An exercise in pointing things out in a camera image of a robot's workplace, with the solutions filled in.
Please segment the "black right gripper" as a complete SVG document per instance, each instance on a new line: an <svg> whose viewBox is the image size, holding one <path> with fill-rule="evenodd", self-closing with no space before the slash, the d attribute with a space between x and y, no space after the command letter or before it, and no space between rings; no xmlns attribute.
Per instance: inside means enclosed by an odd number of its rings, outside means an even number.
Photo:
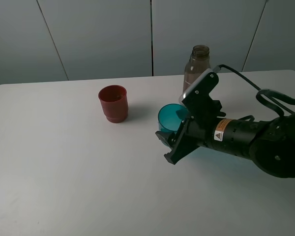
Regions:
<svg viewBox="0 0 295 236"><path fill-rule="evenodd" d="M185 99L176 111L180 123L178 131L156 131L157 138L171 151L164 154L166 160L176 164L199 147L227 154L248 154L249 147L258 133L258 123L253 117L225 118L222 105L212 99Z"/></svg>

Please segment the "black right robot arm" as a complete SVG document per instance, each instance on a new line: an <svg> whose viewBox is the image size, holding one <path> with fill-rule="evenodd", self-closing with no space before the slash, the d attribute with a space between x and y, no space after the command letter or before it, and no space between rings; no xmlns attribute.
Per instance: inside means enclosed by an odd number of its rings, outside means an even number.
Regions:
<svg viewBox="0 0 295 236"><path fill-rule="evenodd" d="M295 113L255 122L249 116L225 118L218 100L203 106L189 105L187 109L189 114L177 132L156 132L171 149L164 155L169 163L176 164L204 147L251 160L274 177L295 178Z"/></svg>

